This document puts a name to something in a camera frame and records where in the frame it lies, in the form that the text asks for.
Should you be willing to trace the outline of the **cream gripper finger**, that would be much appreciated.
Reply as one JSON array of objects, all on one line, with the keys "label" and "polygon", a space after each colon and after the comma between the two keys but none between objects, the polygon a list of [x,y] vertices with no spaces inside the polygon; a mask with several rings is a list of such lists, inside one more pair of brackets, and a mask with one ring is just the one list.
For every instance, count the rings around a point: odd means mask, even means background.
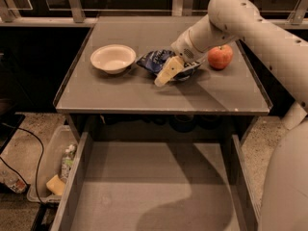
[{"label": "cream gripper finger", "polygon": [[154,84],[157,87],[162,87],[183,69],[184,61],[180,57],[169,58],[164,64],[163,69],[158,73]]}]

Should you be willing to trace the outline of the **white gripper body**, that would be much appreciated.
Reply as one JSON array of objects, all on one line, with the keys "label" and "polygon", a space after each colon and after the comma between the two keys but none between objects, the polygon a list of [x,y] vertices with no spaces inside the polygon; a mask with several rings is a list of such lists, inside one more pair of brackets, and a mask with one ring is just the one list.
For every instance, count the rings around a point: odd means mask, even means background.
[{"label": "white gripper body", "polygon": [[190,31],[182,33],[179,38],[171,44],[173,52],[181,57],[184,62],[203,62],[206,58],[206,53],[197,50],[190,39]]}]

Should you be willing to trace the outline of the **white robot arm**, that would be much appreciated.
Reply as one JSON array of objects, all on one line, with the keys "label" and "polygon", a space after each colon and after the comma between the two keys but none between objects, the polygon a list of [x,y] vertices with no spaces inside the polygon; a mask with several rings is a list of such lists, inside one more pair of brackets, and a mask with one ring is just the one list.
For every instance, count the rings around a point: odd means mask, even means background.
[{"label": "white robot arm", "polygon": [[249,0],[210,0],[208,13],[171,45],[155,79],[163,86],[216,46],[242,40],[295,99],[271,154],[258,231],[308,231],[308,42],[264,19]]}]

